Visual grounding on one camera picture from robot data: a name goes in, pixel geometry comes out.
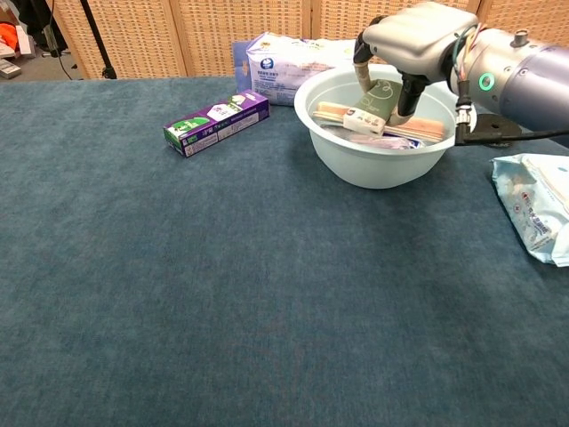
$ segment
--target green and purple box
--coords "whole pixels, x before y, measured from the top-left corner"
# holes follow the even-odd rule
[[[164,126],[164,137],[190,157],[268,117],[268,100],[246,90]]]

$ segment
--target green indicator light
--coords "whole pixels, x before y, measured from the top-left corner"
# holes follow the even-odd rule
[[[478,85],[480,86],[480,89],[488,92],[494,87],[494,75],[492,73],[484,73],[482,76],[480,76]]]

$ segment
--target bowl rim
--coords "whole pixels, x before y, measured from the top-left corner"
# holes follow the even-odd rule
[[[370,64],[369,69],[370,73],[373,73],[374,71],[375,72],[390,71],[399,74],[395,67],[388,64]],[[379,149],[375,147],[367,147],[361,144],[357,144],[355,142],[345,141],[342,138],[327,132],[325,129],[320,127],[317,124],[317,122],[314,121],[314,119],[310,116],[310,114],[306,109],[309,93],[314,89],[314,87],[322,84],[325,80],[332,78],[334,76],[343,75],[347,73],[352,73],[354,75],[354,81],[356,82],[356,73],[353,67],[341,66],[337,68],[330,68],[327,69],[326,71],[318,73],[308,78],[301,85],[301,87],[299,87],[298,91],[294,96],[294,110],[296,112],[297,117],[311,132],[315,133],[324,140],[333,142],[334,144],[344,147],[346,149],[351,149],[359,153],[382,154],[386,156],[417,156],[420,154],[428,154],[428,153],[438,152],[441,150],[446,150],[454,146],[454,138],[449,138],[446,141],[441,141],[436,144],[429,145],[427,147],[422,147],[420,149]],[[437,82],[432,84],[431,86],[444,88],[455,100],[458,99],[458,97],[454,93],[448,90],[446,82]],[[471,122],[470,122],[471,130],[475,128],[476,123],[477,123],[477,111],[475,106],[473,105]]]

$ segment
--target floor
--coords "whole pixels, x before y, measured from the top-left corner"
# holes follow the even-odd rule
[[[35,58],[27,59],[20,57],[16,60],[7,58],[9,62],[21,68],[21,74],[10,80],[0,77],[0,84],[34,82],[38,80],[67,80],[68,77],[63,69],[61,69],[61,64],[71,78],[74,80],[81,78],[79,70],[72,68],[75,65],[75,60],[71,55],[63,55],[60,64],[57,58],[53,58],[52,56],[44,58],[42,57],[42,53],[44,52],[41,49],[36,48]]]

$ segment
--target blue label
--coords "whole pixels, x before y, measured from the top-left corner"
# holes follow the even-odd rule
[[[401,136],[397,136],[393,133],[388,133],[388,132],[384,132],[383,136],[390,136],[390,137],[395,137],[395,138],[401,138]],[[409,142],[411,143],[411,146],[409,147],[410,149],[420,149],[423,144],[421,141],[419,140],[415,140],[414,138],[409,138],[408,136],[405,136],[406,140],[409,140]]]
[[[263,69],[273,68],[274,65],[275,62],[273,62],[273,60],[271,60],[270,58],[265,58],[260,62],[260,67]]]

